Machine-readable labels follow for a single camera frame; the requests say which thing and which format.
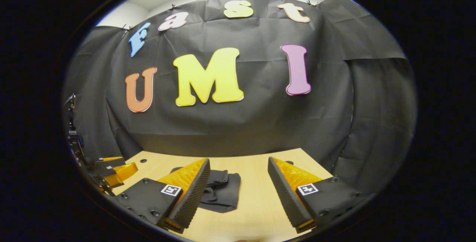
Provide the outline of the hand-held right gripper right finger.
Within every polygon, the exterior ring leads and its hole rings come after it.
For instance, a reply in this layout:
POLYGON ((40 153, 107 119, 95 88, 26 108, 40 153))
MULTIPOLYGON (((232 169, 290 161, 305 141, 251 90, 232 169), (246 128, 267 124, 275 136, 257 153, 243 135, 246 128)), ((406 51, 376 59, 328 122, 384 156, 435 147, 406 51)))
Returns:
POLYGON ((275 157, 269 157, 267 171, 297 233, 329 225, 367 198, 338 177, 321 179, 275 157))

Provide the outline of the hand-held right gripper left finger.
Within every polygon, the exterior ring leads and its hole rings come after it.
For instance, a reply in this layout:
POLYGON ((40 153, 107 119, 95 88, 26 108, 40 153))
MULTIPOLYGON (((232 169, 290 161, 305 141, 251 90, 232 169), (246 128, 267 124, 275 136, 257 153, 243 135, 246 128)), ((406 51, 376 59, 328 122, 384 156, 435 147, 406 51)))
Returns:
POLYGON ((209 174, 209 159, 200 159, 159 180, 143 178, 114 200, 143 220, 182 233, 197 211, 209 174))

